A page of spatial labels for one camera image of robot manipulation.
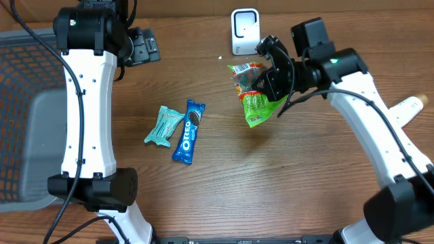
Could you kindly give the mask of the green Haribo gummy bag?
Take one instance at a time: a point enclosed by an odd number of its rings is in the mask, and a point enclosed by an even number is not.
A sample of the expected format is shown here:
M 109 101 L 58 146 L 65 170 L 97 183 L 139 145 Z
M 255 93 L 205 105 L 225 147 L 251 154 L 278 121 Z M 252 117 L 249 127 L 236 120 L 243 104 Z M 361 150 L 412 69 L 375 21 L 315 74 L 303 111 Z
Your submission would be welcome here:
M 265 65 L 259 62 L 248 62 L 240 65 L 228 65 L 228 68 L 233 74 L 234 86 L 243 105 L 245 120 L 250 127 L 265 122 L 287 98 L 285 96 L 277 102 L 269 102 L 265 94 L 252 89 L 251 84 L 261 72 L 268 69 Z

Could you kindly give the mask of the teal snack packet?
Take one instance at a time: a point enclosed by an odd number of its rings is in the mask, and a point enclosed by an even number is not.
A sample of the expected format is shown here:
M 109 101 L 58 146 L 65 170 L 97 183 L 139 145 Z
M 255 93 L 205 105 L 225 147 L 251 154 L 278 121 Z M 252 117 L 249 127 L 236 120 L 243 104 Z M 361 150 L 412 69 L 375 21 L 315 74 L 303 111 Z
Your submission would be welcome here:
M 170 147 L 171 144 L 168 140 L 183 119 L 184 114 L 166 106 L 161 106 L 156 125 L 146 136 L 144 143 L 154 142 L 157 146 Z

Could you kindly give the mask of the blue Oreo cookie pack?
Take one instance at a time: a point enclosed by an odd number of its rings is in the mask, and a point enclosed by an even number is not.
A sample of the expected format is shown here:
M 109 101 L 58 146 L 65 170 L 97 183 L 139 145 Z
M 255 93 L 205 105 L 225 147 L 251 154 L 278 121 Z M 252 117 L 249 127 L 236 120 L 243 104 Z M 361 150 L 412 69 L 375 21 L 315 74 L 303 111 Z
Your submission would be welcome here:
M 197 130 L 201 122 L 206 105 L 187 101 L 187 111 L 184 116 L 184 126 L 176 150 L 172 155 L 174 161 L 191 165 L 193 162 L 194 147 L 197 140 Z

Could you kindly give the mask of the white tube with gold cap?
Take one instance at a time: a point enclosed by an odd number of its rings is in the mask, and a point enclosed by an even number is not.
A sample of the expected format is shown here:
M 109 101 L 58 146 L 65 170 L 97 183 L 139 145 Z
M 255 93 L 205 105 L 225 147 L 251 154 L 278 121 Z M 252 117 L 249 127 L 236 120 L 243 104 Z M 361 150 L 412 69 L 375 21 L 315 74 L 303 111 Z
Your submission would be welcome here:
M 389 113 L 400 127 L 407 125 L 427 104 L 429 99 L 425 94 L 410 96 L 395 106 L 390 107 Z

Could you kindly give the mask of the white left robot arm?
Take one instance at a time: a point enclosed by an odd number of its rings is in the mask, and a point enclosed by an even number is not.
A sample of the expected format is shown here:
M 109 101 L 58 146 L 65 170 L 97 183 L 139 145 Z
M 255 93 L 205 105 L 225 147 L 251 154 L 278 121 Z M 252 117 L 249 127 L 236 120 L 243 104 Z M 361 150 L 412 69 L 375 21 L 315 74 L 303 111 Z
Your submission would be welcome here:
M 66 148 L 47 189 L 94 212 L 116 243 L 150 244 L 158 239 L 136 202 L 138 174 L 117 167 L 111 132 L 113 83 L 127 67 L 160 59 L 153 31 L 133 27 L 134 17 L 127 1 L 81 1 L 54 20 L 66 80 Z

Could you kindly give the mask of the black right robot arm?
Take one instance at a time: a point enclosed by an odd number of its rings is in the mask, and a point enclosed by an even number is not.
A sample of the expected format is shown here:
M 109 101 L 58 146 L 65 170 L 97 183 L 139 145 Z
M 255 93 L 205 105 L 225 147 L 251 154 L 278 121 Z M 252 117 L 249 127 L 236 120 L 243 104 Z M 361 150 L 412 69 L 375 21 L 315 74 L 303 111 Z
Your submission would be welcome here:
M 272 66 L 253 89 L 272 101 L 285 98 L 285 109 L 296 104 L 294 92 L 301 102 L 322 96 L 347 121 L 372 164 L 380 190 L 364 203 L 360 221 L 333 234 L 333 243 L 400 243 L 433 225 L 433 163 L 391 116 L 354 49 L 320 42 L 297 62 L 277 37 L 268 36 L 256 51 Z

